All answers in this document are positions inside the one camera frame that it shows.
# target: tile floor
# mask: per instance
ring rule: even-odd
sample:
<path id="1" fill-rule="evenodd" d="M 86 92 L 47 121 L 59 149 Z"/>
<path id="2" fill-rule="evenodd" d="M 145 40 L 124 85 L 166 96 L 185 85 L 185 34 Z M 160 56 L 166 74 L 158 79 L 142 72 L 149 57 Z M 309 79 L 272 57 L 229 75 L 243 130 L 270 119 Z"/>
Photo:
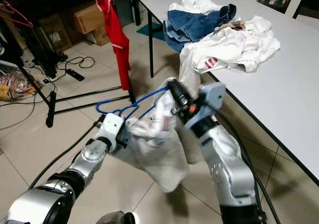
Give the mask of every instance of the tile floor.
<path id="1" fill-rule="evenodd" d="M 166 78 L 178 76 L 179 70 L 178 54 L 172 51 L 165 42 L 154 39 L 155 77 L 150 78 L 148 38 L 136 33 L 136 30 L 147 22 L 146 16 L 142 18 L 141 26 L 136 27 L 130 24 L 124 27 L 125 34 L 131 40 L 131 79 L 136 97 L 155 90 Z M 66 54 L 70 58 L 92 56 L 97 63 L 90 69 L 73 66 L 72 69 L 83 75 L 85 80 L 78 82 L 70 76 L 65 76 L 57 83 L 59 97 L 120 84 L 116 59 L 110 44 L 99 47 L 82 41 L 67 50 Z M 40 80 L 43 79 L 39 71 L 31 69 L 31 72 Z M 203 81 L 211 81 L 211 78 L 207 76 L 202 78 Z M 43 91 L 47 95 L 51 89 L 52 86 L 47 85 Z M 112 91 L 83 99 L 69 100 L 58 103 L 56 109 L 100 101 L 123 94 L 126 93 Z M 146 101 L 139 112 L 143 112 L 151 102 L 151 100 Z M 117 101 L 107 104 L 105 109 L 113 110 L 127 104 L 129 104 L 128 100 Z M 31 108 L 32 105 L 12 105 L 0 108 L 0 127 L 21 120 Z M 318 187 L 230 97 L 225 99 L 223 111 L 227 112 L 228 117 L 241 133 L 256 171 L 266 185 L 282 223 L 318 223 Z M 43 167 L 81 136 L 99 115 L 93 107 L 59 114 L 55 117 L 52 128 L 45 126 L 46 116 L 47 106 L 37 104 L 29 119 L 12 128 L 0 131 L 0 148 L 3 150 L 0 156 L 0 223 L 3 223 L 12 202 L 27 189 Z M 96 131 L 91 131 L 88 138 Z M 44 181 L 53 172 L 66 168 L 70 159 L 80 150 L 84 142 L 85 140 L 55 163 L 41 181 Z M 274 224 L 264 199 L 263 204 L 269 217 L 269 223 Z M 138 224 L 222 223 L 218 202 L 205 163 L 190 166 L 189 175 L 181 185 L 173 193 L 165 194 L 146 173 L 117 158 L 107 156 L 91 185 L 77 200 L 69 223 L 93 224 L 105 213 L 115 210 L 133 212 Z"/>

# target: white cloth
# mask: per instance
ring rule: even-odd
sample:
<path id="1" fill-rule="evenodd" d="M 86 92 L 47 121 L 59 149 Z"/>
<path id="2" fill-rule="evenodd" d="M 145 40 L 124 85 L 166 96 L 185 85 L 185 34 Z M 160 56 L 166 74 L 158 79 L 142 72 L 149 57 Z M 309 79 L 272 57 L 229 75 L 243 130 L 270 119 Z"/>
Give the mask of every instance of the white cloth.
<path id="1" fill-rule="evenodd" d="M 181 4 L 172 3 L 168 10 L 180 10 L 207 15 L 211 11 L 219 11 L 222 7 L 223 6 L 213 3 L 211 0 L 181 0 Z"/>
<path id="2" fill-rule="evenodd" d="M 200 150 L 199 139 L 191 131 L 185 128 L 185 125 L 176 117 L 176 128 L 175 128 L 179 140 L 183 145 L 186 160 L 189 164 L 196 164 L 203 160 L 203 156 Z"/>
<path id="3" fill-rule="evenodd" d="M 246 72 L 253 72 L 280 48 L 271 23 L 263 17 L 254 16 L 245 26 L 242 31 L 226 27 L 184 46 L 179 55 L 179 79 L 184 81 L 192 97 L 197 96 L 200 85 L 198 73 L 231 69 L 238 64 L 243 64 Z"/>
<path id="4" fill-rule="evenodd" d="M 155 109 L 143 120 L 130 118 L 120 140 L 128 139 L 127 149 L 114 156 L 146 171 L 163 192 L 172 192 L 188 173 L 188 164 L 171 114 L 174 99 L 170 91 L 160 93 Z"/>

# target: white table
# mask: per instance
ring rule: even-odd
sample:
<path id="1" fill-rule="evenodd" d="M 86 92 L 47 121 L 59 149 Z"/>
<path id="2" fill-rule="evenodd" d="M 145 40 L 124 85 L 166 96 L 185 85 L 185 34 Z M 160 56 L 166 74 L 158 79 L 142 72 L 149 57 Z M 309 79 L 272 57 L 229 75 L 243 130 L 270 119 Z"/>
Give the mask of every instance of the white table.
<path id="1" fill-rule="evenodd" d="M 273 24 L 281 49 L 255 73 L 221 69 L 211 75 L 319 186 L 319 33 L 253 0 L 212 1 L 235 4 L 243 20 L 259 15 Z M 140 2 L 149 21 L 154 16 L 162 23 L 169 5 L 180 0 Z"/>

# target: red stripe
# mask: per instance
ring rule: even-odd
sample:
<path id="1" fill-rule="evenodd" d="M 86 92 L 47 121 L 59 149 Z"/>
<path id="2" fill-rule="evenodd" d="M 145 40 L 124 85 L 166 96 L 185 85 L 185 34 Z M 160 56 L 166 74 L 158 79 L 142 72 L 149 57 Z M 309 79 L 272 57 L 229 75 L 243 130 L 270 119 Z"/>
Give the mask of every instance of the red stripe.
<path id="1" fill-rule="evenodd" d="M 210 63 L 212 66 L 215 65 L 215 63 L 214 63 L 211 59 L 209 59 L 208 61 L 209 61 L 209 63 Z"/>
<path id="2" fill-rule="evenodd" d="M 207 61 L 205 61 L 205 65 L 206 65 L 208 68 L 211 68 L 211 66 L 207 63 Z"/>

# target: plastic bag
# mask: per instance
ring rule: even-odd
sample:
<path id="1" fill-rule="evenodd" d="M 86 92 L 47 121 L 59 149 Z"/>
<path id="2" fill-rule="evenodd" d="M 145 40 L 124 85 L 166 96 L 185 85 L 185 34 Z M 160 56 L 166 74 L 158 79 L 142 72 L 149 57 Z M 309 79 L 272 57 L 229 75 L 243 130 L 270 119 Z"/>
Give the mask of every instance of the plastic bag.
<path id="1" fill-rule="evenodd" d="M 40 87 L 40 82 L 33 78 L 33 81 Z M 0 61 L 0 100 L 17 101 L 29 98 L 36 94 L 35 88 L 19 70 L 10 62 Z"/>

